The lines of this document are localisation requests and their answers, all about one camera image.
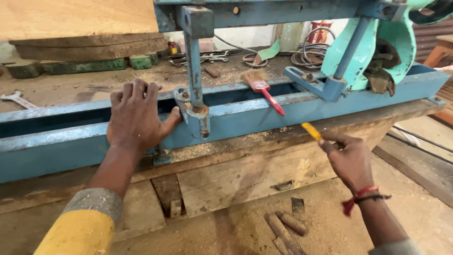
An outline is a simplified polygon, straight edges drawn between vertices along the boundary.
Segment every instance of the pink block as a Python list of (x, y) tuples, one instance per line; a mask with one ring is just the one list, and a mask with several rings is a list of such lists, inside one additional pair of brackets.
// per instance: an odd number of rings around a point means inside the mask
[[(214, 50), (214, 41), (212, 38), (203, 38), (198, 40), (200, 44), (200, 51), (211, 51)], [(185, 53), (186, 52), (186, 46), (184, 43), (184, 38), (179, 39), (179, 46), (181, 47), (181, 52)]]

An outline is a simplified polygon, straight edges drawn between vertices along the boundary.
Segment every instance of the red brush handle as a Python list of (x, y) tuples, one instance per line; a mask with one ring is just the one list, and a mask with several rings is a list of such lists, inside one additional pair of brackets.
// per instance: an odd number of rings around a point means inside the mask
[(267, 101), (274, 107), (276, 112), (278, 112), (281, 116), (284, 116), (284, 110), (283, 108), (277, 103), (277, 101), (267, 92), (265, 89), (260, 89), (261, 93), (267, 98)]

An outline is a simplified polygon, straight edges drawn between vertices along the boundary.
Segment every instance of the machine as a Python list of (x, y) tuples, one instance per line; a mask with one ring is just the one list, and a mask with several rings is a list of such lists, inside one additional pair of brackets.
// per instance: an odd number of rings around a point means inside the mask
[[(173, 148), (420, 98), (443, 103), (433, 96), (449, 75), (414, 63), (412, 21), (449, 17), (451, 0), (154, 0), (154, 9), (160, 32), (184, 31), (188, 67), (188, 87), (159, 95), (161, 120), (178, 105), (183, 122), (147, 152), (156, 165), (171, 162)], [(341, 18), (350, 19), (320, 72), (291, 66), (269, 81), (285, 116), (244, 83), (202, 87), (198, 39), (215, 28)], [(0, 114), (0, 183), (100, 163), (110, 107), (105, 100)]]

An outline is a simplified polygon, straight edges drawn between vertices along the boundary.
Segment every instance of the corrugated metal sheet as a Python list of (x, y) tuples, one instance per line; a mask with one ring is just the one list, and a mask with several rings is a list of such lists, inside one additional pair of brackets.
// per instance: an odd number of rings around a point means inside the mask
[(436, 47), (436, 36), (453, 34), (453, 18), (444, 20), (433, 25), (413, 25), (417, 54), (415, 61), (423, 63), (431, 51)]

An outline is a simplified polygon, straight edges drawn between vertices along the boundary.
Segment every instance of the drawer handle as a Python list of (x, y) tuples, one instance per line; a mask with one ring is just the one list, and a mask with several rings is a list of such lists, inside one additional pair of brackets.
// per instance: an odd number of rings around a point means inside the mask
[(277, 185), (271, 186), (271, 188), (276, 189), (277, 191), (289, 190), (294, 186), (295, 180), (286, 181)]

